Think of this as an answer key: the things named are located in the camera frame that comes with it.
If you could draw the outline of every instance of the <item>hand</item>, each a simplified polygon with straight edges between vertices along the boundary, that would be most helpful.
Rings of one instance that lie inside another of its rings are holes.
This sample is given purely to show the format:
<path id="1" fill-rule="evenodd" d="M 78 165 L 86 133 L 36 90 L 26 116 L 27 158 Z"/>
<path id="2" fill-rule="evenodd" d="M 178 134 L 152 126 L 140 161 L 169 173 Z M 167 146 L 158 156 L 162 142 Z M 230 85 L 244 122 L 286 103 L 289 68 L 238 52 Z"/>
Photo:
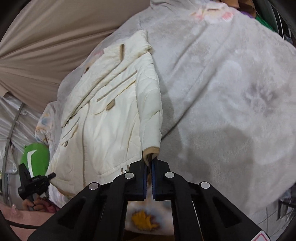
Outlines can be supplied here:
<path id="1" fill-rule="evenodd" d="M 24 210 L 29 210 L 29 207 L 33 207 L 35 211 L 45 212 L 47 209 L 47 204 L 48 203 L 46 201 L 44 201 L 39 195 L 37 195 L 37 199 L 34 200 L 34 204 L 29 199 L 25 199 L 22 202 L 22 207 Z"/>

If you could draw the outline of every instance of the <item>green object with white stripe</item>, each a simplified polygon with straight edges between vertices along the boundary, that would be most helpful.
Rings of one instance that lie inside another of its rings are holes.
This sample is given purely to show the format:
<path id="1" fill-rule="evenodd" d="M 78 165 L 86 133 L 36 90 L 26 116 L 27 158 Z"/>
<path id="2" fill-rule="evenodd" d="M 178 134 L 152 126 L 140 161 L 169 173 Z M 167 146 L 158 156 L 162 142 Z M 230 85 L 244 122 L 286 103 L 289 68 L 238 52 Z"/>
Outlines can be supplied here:
<path id="1" fill-rule="evenodd" d="M 31 177 L 44 176 L 49 165 L 49 149 L 41 143 L 33 143 L 25 146 L 25 152 L 21 159 L 29 170 Z"/>

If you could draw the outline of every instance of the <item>gray blanket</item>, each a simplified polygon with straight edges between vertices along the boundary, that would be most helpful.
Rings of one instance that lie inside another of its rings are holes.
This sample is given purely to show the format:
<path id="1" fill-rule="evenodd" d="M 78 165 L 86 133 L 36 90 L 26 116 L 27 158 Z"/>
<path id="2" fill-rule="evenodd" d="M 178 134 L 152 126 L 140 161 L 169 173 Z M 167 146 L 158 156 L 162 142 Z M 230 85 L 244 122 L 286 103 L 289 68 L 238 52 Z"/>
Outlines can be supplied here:
<path id="1" fill-rule="evenodd" d="M 296 49 L 221 3 L 154 0 L 99 44 L 61 83 L 52 129 L 85 65 L 148 31 L 163 103 L 159 159 L 187 181 L 210 182 L 250 214 L 296 181 Z"/>

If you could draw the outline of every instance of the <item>white jacket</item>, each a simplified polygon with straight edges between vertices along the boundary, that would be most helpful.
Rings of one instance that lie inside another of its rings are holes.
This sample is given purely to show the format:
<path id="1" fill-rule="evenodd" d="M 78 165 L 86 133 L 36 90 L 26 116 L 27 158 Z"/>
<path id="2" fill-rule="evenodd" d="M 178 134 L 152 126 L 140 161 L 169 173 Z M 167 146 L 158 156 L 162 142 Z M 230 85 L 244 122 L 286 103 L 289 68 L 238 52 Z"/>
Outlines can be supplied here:
<path id="1" fill-rule="evenodd" d="M 68 96 L 47 170 L 62 193 L 111 182 L 142 153 L 159 153 L 162 105 L 150 49 L 144 30 L 105 48 Z"/>

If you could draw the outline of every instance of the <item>white sticker with red outline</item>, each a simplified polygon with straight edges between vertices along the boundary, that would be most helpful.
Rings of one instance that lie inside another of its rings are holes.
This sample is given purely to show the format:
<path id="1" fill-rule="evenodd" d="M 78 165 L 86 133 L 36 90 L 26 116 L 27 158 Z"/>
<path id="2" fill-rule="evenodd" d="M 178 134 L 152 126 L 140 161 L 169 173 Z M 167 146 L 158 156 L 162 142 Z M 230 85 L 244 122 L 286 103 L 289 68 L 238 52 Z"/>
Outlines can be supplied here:
<path id="1" fill-rule="evenodd" d="M 267 234 L 264 231 L 260 231 L 252 241 L 270 241 Z"/>

